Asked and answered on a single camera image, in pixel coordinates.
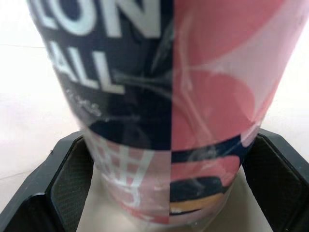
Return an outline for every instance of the white table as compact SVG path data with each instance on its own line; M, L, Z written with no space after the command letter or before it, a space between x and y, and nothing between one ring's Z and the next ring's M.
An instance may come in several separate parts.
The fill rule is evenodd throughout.
M77 131L78 127L23 0L0 1L0 31L1 212L24 179L45 160L56 142ZM307 161L308 41L309 24L262 125L264 129L282 135ZM136 224L108 204L101 188L98 173L94 172L78 231L104 232L109 231L108 225L112 225L117 227L115 231L118 232L136 232ZM169 228L162 231L180 230ZM246 183L243 170L235 181L225 208L207 229L207 232L229 231L272 231Z

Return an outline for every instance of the navy blue label section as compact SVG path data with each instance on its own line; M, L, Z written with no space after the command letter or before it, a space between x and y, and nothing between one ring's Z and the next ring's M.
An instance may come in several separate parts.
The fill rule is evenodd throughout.
M222 186L218 177L203 177L175 181L170 184L170 202L185 202L226 193L228 187Z
M202 160L212 160L215 158L237 155L242 164L245 155L250 150L251 146L243 147L240 136L226 140L222 143L206 146L202 148L172 152L172 163L178 162L194 162Z
M173 0L159 0L159 36L145 36L125 13L125 6L117 6L121 36L108 35L103 10L106 1L89 1L95 4L96 22L91 31L83 35L76 35L63 26L51 7L52 1L37 1L41 3L41 9L34 0L28 2L63 91L77 117L92 131L115 143L170 150ZM82 15L79 1L60 2L66 17L78 21ZM133 3L145 13L143 2ZM84 75L77 68L80 67L78 57ZM108 67L110 85L118 86L116 93L103 87L106 83L102 79L106 81L106 75L100 74L104 64Z
M169 215L170 216L179 216L179 215L194 213L194 212L199 211L199 210L201 210L201 209L196 209L196 210L191 210L191 211L186 211L186 212L181 212L181 213L169 213Z

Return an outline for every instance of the pink label section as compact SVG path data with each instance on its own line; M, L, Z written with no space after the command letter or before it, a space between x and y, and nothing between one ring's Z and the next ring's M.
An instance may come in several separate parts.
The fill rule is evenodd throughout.
M272 77L272 81L261 78L261 85L271 84L274 91L263 99L260 107L255 103L255 87L246 83L250 77L231 74L229 63L220 63L220 58L251 41L270 21L281 20L276 16L283 14L282 6L288 0L174 0L174 3L172 150L180 151L238 136L264 116L278 86L273 79L278 77ZM211 70L197 68L212 62L216 66Z
M228 187L232 184L238 170L238 156L198 162L173 163L171 181L215 176L220 178L224 187Z
M186 65L218 58L246 42L286 0L174 0L176 39Z

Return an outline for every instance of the white background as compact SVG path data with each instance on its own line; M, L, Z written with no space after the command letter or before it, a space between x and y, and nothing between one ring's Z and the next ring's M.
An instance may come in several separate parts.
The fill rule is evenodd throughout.
M262 125L264 129L282 135L307 161L308 41L309 24ZM56 142L77 131L78 127L28 16L24 0L0 0L0 62L1 212L27 175L45 160ZM106 214L102 205L104 199L96 184L93 184L89 194L80 232L85 230L83 228L104 231L101 221ZM231 195L209 231L271 231L242 172ZM110 223L118 219L114 216Z

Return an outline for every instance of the cylindrical can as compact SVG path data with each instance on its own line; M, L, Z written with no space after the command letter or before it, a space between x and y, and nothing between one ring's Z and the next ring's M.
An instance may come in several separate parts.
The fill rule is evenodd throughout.
M160 224L213 217L308 0L28 0L112 197Z

